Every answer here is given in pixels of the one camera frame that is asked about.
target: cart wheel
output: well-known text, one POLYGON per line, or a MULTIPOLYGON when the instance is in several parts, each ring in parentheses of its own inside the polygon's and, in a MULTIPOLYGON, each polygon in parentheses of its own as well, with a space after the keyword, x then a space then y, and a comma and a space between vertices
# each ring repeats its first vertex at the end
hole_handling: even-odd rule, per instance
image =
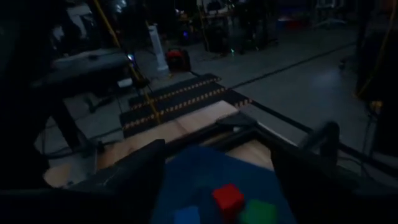
POLYGON ((85 103, 86 103, 86 105, 87 105, 87 107, 88 107, 88 111, 89 111, 90 113, 95 113, 96 108, 95 108, 93 102, 92 102, 88 97, 86 97, 86 98, 84 99, 84 101, 85 101, 85 103))

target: green cube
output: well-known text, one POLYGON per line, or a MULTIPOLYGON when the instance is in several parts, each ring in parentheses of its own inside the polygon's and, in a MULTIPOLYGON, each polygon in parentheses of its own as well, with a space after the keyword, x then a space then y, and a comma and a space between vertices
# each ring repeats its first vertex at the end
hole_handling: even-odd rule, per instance
POLYGON ((243 224, 276 224, 277 211, 275 205, 259 200, 250 200, 241 214, 243 224))

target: blue cube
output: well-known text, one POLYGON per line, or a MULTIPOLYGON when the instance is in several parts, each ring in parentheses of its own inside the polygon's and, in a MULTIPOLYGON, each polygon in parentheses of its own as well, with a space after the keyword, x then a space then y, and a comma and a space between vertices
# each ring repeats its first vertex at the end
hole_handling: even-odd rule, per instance
POLYGON ((190 206, 176 211, 174 224, 200 224, 199 208, 190 206))

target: black rubber mat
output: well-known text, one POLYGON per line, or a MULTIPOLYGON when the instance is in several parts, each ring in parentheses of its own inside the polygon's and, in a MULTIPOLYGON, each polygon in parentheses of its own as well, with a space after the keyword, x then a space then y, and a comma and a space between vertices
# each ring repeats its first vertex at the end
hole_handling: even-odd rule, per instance
MULTIPOLYGON (((227 90, 217 83, 210 83, 206 87, 195 88, 187 94, 175 95, 165 101, 156 102, 156 106, 161 122, 165 123, 221 100, 236 107, 251 103, 249 98, 233 90, 227 90)), ((125 138, 158 125, 149 107, 123 113, 120 115, 120 121, 125 138)))
MULTIPOLYGON (((155 106, 156 111, 158 112, 161 111, 169 112, 169 110, 174 110, 174 107, 177 105, 178 106, 181 105, 181 107, 187 106, 187 102, 189 100, 193 101, 204 100, 204 97, 210 97, 209 95, 206 96, 206 94, 217 95, 222 93, 223 91, 226 91, 225 87, 217 83, 209 83, 207 85, 198 86, 194 89, 188 90, 182 94, 175 94, 173 96, 155 101, 153 102, 153 105, 155 106)), ((122 124, 124 124, 126 122, 131 122, 130 119, 131 117, 134 117, 134 119, 142 119, 147 117, 148 115, 151 115, 152 113, 153 111, 151 110, 150 105, 144 105, 139 108, 132 109, 128 113, 121 114, 120 120, 122 124)))
MULTIPOLYGON (((189 80, 176 83, 167 88, 163 88, 160 90, 156 90, 153 93, 149 93, 149 98, 156 101, 166 100, 167 98, 171 98, 175 95, 183 95, 187 94, 188 91, 194 90, 198 87, 205 86, 210 83, 215 83, 220 81, 221 78, 213 75, 213 74, 205 74, 201 75, 197 78, 191 78, 189 80)), ((144 106, 148 106, 148 102, 146 102, 142 96, 138 96, 135 98, 131 98, 129 100, 130 109, 135 110, 144 106)))

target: red cube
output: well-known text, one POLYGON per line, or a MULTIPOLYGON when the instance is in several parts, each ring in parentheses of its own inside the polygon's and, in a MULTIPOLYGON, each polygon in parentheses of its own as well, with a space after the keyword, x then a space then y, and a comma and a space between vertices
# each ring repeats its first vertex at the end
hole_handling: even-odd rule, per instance
POLYGON ((237 219, 244 207, 243 194, 233 184, 224 185, 222 188, 214 190, 213 198, 221 209, 226 223, 237 219))

